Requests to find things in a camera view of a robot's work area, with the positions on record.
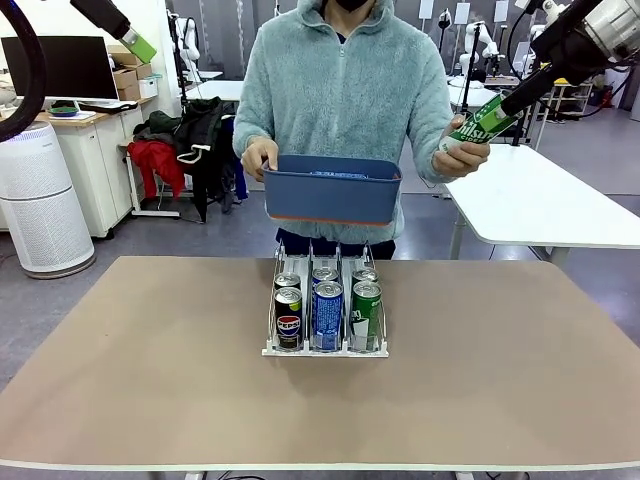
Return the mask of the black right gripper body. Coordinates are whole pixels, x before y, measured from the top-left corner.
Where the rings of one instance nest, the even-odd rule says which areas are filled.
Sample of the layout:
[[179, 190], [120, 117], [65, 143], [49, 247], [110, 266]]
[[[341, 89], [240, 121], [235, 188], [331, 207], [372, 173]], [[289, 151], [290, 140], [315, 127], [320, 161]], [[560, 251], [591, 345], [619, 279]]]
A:
[[537, 59], [546, 66], [530, 76], [534, 83], [553, 84], [559, 78], [579, 84], [589, 76], [603, 70], [608, 58], [586, 31], [586, 17], [598, 3], [531, 3], [547, 16], [547, 26], [533, 41]]

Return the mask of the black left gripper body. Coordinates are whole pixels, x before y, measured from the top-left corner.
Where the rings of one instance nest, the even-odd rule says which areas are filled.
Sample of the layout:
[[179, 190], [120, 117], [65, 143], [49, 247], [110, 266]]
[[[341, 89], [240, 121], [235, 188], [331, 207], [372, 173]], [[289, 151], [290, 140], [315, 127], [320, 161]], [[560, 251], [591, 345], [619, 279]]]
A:
[[113, 38], [123, 38], [131, 29], [129, 19], [111, 0], [71, 0], [70, 4]]

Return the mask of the person's left hand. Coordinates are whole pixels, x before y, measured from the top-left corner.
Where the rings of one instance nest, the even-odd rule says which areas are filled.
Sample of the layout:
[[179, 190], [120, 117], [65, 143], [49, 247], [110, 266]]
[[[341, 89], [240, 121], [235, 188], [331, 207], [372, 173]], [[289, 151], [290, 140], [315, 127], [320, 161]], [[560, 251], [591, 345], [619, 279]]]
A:
[[428, 162], [426, 177], [463, 178], [476, 172], [487, 160], [491, 152], [489, 143], [462, 142], [447, 151], [439, 150], [436, 130], [431, 128], [427, 138], [435, 145]]

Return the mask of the person's right hand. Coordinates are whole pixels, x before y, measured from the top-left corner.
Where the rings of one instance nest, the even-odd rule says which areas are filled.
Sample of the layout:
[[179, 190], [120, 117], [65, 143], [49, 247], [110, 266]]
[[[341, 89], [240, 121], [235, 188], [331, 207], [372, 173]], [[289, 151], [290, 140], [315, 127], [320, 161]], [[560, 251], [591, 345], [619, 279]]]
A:
[[279, 148], [266, 137], [252, 137], [245, 149], [241, 163], [244, 170], [256, 181], [264, 182], [264, 171], [278, 169]]

